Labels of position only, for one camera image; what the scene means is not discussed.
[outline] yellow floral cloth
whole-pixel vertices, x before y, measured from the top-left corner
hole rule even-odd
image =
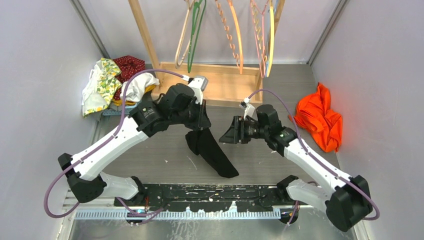
[[[101,58],[90,73],[90,80],[82,92],[82,115],[107,109],[122,83],[115,76],[121,73],[112,59]]]

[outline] wooden frame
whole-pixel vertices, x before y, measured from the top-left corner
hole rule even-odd
[[[166,69],[188,76],[205,76],[209,83],[203,95],[208,105],[238,107],[244,98],[262,87],[262,77],[258,67],[243,67],[243,74],[240,74],[237,66],[193,64],[191,73],[188,73],[186,63],[183,63],[179,69],[175,68],[174,62],[160,63],[139,0],[128,0],[128,2],[153,68]],[[278,1],[274,18],[274,32],[277,30],[284,3],[284,0]],[[153,90],[153,96],[165,93],[170,86],[176,83],[184,83],[182,79],[170,74],[156,73],[156,76],[160,80],[160,86]],[[262,92],[256,94],[251,103],[256,106],[262,104]]]

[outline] dark red fabric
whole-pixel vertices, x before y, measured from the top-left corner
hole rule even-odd
[[[130,55],[115,58],[113,61],[116,63],[116,65],[119,67],[121,71],[121,73],[118,76],[116,76],[116,79],[118,79],[118,81],[120,81],[121,83],[124,83],[130,80],[130,78],[134,76],[136,73],[146,69],[145,61]],[[121,94],[121,87],[118,90],[116,90],[113,98],[115,100],[121,100],[120,94]]]

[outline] white wall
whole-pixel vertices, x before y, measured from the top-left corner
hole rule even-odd
[[[133,55],[150,62],[128,0],[80,1],[112,58]],[[275,36],[274,62],[306,63],[338,1],[286,0]],[[226,0],[219,0],[219,2],[223,6],[231,34],[236,37],[228,3]],[[242,34],[244,61],[257,63],[249,2],[233,0]],[[256,2],[262,9],[266,0],[256,0]],[[173,62],[187,12],[187,4],[183,0],[140,0],[140,5],[159,61]],[[187,39],[190,37],[190,27],[191,20],[186,33]],[[194,61],[234,62],[214,0],[207,0]]]
[[[60,220],[43,210],[57,158],[89,144],[81,91],[101,57],[67,0],[1,1],[0,239],[50,240]],[[62,179],[49,205],[59,213]]]
[[[313,64],[343,116],[338,160],[368,180],[371,239],[423,239],[424,2],[351,0]]]

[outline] orange cloth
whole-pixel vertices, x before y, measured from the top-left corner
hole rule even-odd
[[[297,125],[306,129],[327,153],[337,152],[342,144],[342,115],[330,109],[330,104],[330,91],[318,83],[316,93],[299,101],[294,116]]]

